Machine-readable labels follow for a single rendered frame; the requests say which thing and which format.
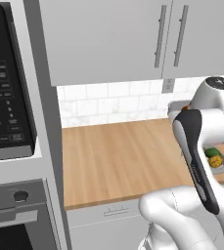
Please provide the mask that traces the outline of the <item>grey drawer front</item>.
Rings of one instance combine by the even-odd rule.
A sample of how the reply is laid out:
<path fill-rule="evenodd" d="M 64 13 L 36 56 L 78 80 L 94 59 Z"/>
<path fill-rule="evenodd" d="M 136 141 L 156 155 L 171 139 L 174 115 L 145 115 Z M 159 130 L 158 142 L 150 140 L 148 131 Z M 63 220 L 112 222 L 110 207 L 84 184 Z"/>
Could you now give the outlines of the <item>grey drawer front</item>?
<path fill-rule="evenodd" d="M 116 216 L 105 217 L 104 212 L 109 209 L 115 210 L 123 208 L 129 208 L 129 213 Z M 93 225 L 96 223 L 107 222 L 116 219 L 122 219 L 127 217 L 138 216 L 140 214 L 138 209 L 138 199 L 131 199 L 127 201 L 120 201 L 114 203 L 108 203 L 103 205 L 97 205 L 92 207 L 85 207 L 75 210 L 67 211 L 68 225 L 71 228 L 81 227 L 85 225 Z"/>

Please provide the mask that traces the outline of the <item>yellow squash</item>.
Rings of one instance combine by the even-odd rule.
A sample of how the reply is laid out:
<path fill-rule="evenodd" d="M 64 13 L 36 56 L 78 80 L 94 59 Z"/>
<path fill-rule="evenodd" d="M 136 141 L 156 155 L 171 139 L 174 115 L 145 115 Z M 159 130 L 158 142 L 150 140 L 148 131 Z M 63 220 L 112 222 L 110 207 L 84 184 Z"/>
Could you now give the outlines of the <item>yellow squash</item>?
<path fill-rule="evenodd" d="M 221 155 L 215 155 L 208 158 L 209 166 L 212 168 L 218 168 L 223 163 L 223 158 Z"/>

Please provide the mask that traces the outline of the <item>green avocado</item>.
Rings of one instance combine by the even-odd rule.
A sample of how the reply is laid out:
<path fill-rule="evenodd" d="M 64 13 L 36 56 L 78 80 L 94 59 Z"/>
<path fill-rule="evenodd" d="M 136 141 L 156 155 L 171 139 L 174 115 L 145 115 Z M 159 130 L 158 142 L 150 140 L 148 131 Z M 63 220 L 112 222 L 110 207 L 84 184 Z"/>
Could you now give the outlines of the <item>green avocado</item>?
<path fill-rule="evenodd" d="M 215 147 L 207 148 L 204 153 L 208 158 L 221 154 L 221 152 Z"/>

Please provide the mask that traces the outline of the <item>grey base cupboard door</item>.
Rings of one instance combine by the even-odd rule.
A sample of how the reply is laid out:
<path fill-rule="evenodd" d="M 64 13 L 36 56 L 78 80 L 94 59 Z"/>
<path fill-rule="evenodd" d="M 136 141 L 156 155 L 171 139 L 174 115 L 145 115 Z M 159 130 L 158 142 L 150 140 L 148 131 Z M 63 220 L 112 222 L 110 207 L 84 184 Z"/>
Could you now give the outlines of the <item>grey base cupboard door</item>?
<path fill-rule="evenodd" d="M 72 250 L 138 250 L 149 223 L 127 217 L 69 229 Z"/>

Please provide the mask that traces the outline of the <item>wide grey cupboard door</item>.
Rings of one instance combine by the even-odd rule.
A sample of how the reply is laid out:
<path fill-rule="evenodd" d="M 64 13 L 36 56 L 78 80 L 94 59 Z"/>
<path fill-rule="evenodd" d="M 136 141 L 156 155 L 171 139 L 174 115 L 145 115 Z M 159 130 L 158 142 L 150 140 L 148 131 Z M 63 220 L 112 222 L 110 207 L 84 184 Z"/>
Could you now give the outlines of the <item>wide grey cupboard door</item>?
<path fill-rule="evenodd" d="M 172 0 L 39 0 L 54 86 L 160 79 Z M 155 68 L 161 5 L 167 5 Z"/>

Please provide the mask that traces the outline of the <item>grey built-in oven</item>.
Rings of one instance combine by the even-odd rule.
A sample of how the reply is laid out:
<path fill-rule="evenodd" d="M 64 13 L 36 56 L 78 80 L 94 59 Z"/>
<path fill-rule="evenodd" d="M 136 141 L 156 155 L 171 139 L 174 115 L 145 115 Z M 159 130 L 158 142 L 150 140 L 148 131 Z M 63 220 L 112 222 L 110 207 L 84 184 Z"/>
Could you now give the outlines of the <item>grey built-in oven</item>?
<path fill-rule="evenodd" d="M 26 202 L 15 201 L 20 190 Z M 42 180 L 0 185 L 0 250 L 60 250 Z"/>

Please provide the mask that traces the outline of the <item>black microwave oven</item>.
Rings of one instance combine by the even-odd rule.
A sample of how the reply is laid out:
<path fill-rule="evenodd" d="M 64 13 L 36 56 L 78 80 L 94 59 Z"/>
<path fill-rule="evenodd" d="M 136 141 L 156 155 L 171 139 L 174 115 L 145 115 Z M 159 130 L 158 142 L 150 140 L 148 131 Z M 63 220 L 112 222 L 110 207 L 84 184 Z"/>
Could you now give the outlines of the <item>black microwave oven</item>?
<path fill-rule="evenodd" d="M 0 160 L 30 157 L 36 128 L 9 2 L 0 2 Z"/>

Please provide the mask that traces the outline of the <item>black oven knob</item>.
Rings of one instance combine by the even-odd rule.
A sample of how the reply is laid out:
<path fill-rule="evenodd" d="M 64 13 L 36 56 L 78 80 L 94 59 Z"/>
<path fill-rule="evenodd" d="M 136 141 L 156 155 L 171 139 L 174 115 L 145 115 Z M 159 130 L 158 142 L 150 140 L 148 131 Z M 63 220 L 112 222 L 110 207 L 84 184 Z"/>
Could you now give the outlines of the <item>black oven knob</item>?
<path fill-rule="evenodd" d="M 20 190 L 14 193 L 14 198 L 16 202 L 26 202 L 28 198 L 28 192 Z"/>

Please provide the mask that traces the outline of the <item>narrow grey cupboard door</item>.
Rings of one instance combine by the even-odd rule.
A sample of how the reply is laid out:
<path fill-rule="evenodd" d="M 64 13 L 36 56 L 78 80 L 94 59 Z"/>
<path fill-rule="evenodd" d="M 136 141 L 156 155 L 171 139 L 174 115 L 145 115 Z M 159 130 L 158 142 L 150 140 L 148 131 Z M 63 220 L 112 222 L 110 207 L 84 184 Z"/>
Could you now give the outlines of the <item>narrow grey cupboard door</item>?
<path fill-rule="evenodd" d="M 179 64 L 175 50 L 183 6 L 189 5 Z M 224 0 L 173 0 L 162 77 L 224 75 Z"/>

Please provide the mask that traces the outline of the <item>grey wall socket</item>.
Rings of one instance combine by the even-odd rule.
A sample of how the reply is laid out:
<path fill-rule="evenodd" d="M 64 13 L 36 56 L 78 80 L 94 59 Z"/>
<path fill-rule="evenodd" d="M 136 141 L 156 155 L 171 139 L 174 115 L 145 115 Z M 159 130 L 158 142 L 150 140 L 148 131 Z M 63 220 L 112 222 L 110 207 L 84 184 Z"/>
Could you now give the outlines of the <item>grey wall socket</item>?
<path fill-rule="evenodd" d="M 166 94 L 166 93 L 172 93 L 173 89 L 174 89 L 174 83 L 175 83 L 175 79 L 171 78 L 171 79 L 164 79 L 163 80 L 163 84 L 162 84 L 162 93 Z"/>

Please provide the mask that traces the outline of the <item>grey meat container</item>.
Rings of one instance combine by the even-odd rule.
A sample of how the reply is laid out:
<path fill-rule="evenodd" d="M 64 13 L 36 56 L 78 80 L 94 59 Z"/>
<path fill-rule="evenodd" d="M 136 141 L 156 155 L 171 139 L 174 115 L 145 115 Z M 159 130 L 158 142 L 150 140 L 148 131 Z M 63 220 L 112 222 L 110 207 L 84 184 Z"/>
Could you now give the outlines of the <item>grey meat container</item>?
<path fill-rule="evenodd" d="M 176 117 L 180 118 L 188 118 L 192 115 L 190 110 L 181 111 L 181 108 L 184 105 L 191 105 L 191 100 L 183 100 L 183 101 L 173 101 L 168 104 L 167 116 L 171 122 L 173 122 Z"/>

